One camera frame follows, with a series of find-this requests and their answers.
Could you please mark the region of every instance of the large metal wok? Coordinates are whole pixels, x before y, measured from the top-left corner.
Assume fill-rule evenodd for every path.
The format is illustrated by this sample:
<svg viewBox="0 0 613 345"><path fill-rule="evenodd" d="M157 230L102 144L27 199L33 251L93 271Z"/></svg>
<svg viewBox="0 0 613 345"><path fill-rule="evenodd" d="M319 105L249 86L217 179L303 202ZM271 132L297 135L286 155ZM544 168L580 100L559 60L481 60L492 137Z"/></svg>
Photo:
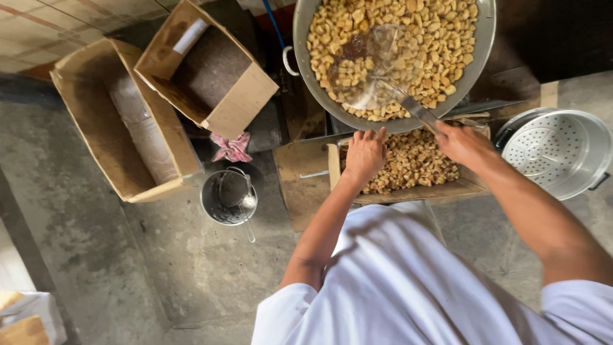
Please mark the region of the large metal wok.
<svg viewBox="0 0 613 345"><path fill-rule="evenodd" d="M332 101L326 91L319 86L319 82L315 79L315 73L311 70L311 59L307 50L307 35L313 16L320 4L321 0L298 0L294 12L294 48L296 60L298 61L302 78L315 99L317 99L317 102L334 117L359 130L378 131L382 126L385 126L388 133L402 133L420 128L422 124L416 118L396 118L386 122L374 122L352 115L345 111L340 103ZM474 23L477 27L477 30L474 32L474 61L464 69L463 77L454 83L457 92L447 97L445 102L439 103L436 109L431 109L432 114L438 118L448 113L470 91L481 71L483 71L485 62L492 50L494 32L496 31L495 0L477 0L476 4L479 8L479 14L477 16L478 21ZM288 47L284 51L284 55L291 48Z"/></svg>

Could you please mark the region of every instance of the blue hose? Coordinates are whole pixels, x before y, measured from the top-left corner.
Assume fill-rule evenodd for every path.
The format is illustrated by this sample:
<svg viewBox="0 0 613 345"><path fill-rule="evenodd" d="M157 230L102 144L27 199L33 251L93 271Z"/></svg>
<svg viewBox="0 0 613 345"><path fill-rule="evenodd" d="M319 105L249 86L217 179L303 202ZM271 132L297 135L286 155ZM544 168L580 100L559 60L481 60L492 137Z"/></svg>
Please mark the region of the blue hose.
<svg viewBox="0 0 613 345"><path fill-rule="evenodd" d="M275 17L272 15L272 10L270 10L270 5L268 4L268 0L262 0L264 3L264 7L266 7L266 12L268 12L268 16L272 21L272 25L275 27L276 35L279 37L279 43L281 44L281 49L285 49L285 44L283 44L283 38L281 38L281 32L279 31L279 27L276 25Z"/></svg>

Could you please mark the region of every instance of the open cardboard box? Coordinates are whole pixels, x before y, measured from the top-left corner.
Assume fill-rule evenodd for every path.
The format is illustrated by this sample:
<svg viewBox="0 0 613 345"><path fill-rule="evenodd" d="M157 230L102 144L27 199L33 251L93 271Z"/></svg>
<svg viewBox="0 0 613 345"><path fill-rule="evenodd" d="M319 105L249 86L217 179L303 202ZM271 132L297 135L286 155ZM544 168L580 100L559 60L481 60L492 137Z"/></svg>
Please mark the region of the open cardboard box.
<svg viewBox="0 0 613 345"><path fill-rule="evenodd" d="M207 35L217 37L220 43L199 42ZM197 51L186 59L192 48ZM213 53L217 49L228 58ZM235 66L231 65L232 61L241 59ZM184 60L195 62L186 66ZM186 68L192 68L192 73L186 72L178 80L173 78L175 72ZM279 89L236 38L190 0L182 0L174 8L134 69L196 125L227 139L243 133ZM192 89L185 85L190 82Z"/></svg>
<svg viewBox="0 0 613 345"><path fill-rule="evenodd" d="M183 178L202 170L172 106L134 73L141 54L140 49L127 43L102 39L64 57L51 72L96 163L117 195L130 203L154 201L191 188L183 184ZM166 183L154 181L106 85L117 71L126 76L122 68L129 75L126 80L134 82L134 99L143 102L144 108L139 104L141 109L159 128L161 147L165 145L170 153L177 178Z"/></svg>
<svg viewBox="0 0 613 345"><path fill-rule="evenodd" d="M490 128L475 128L490 137ZM340 146L349 145L349 139L338 144L328 144L328 170L330 172L330 189L333 190L341 177ZM460 178L432 187L417 185L412 188L393 190L389 194L359 194L354 202L361 205L398 203L410 200L428 200L450 196L468 196L486 192L485 183L470 169L459 165Z"/></svg>

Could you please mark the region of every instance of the pink cloth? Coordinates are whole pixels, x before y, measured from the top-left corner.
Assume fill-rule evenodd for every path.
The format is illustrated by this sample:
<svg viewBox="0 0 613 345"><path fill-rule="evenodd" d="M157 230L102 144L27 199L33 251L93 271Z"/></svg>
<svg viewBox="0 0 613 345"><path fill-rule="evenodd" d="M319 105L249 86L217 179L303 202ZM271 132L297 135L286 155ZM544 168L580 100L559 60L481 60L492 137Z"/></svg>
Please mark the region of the pink cloth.
<svg viewBox="0 0 613 345"><path fill-rule="evenodd" d="M243 134L237 136L234 140L228 140L219 134L211 133L211 140L221 147L215 154L215 157L213 157L213 161L218 161L223 158L231 162L251 161L251 156L246 152L250 138L251 135L249 132L243 132Z"/></svg>

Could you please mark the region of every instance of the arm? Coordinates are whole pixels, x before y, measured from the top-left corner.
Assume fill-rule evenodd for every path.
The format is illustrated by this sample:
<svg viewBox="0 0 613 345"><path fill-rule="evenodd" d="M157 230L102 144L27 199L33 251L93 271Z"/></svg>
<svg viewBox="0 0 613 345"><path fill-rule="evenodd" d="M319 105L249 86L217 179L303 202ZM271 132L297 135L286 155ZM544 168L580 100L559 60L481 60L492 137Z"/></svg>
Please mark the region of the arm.
<svg viewBox="0 0 613 345"><path fill-rule="evenodd" d="M613 285L613 259L561 202L507 163L470 127L437 122L441 150L490 187L521 239L544 266L544 285L583 279Z"/></svg>
<svg viewBox="0 0 613 345"><path fill-rule="evenodd" d="M355 132L349 142L347 167L298 240L279 289L298 282L321 289L324 267L330 261L351 203L385 164L385 137L385 127L378 134L372 130Z"/></svg>

